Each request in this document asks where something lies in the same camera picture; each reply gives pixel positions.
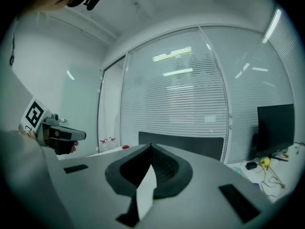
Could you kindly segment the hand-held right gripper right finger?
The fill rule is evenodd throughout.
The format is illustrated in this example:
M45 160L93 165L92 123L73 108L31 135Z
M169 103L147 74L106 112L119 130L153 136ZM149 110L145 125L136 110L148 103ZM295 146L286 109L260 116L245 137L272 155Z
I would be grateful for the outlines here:
M154 199L179 195L193 178L193 168L188 161L157 144L151 144L151 165L157 183Z

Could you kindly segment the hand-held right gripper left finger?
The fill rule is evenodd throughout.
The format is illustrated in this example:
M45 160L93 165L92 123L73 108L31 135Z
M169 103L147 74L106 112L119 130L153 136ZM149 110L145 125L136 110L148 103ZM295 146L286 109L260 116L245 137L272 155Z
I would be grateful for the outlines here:
M152 147L148 144L108 165L106 181L116 194L134 197L151 166L151 159Z

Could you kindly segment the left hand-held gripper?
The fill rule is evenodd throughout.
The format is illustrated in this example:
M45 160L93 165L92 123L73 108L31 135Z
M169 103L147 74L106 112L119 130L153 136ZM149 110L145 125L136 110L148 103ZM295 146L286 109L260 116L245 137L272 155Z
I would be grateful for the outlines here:
M86 139L86 133L64 127L65 122L66 119L33 98L22 116L19 131L34 138L40 146L52 148L57 155L70 154L79 141Z

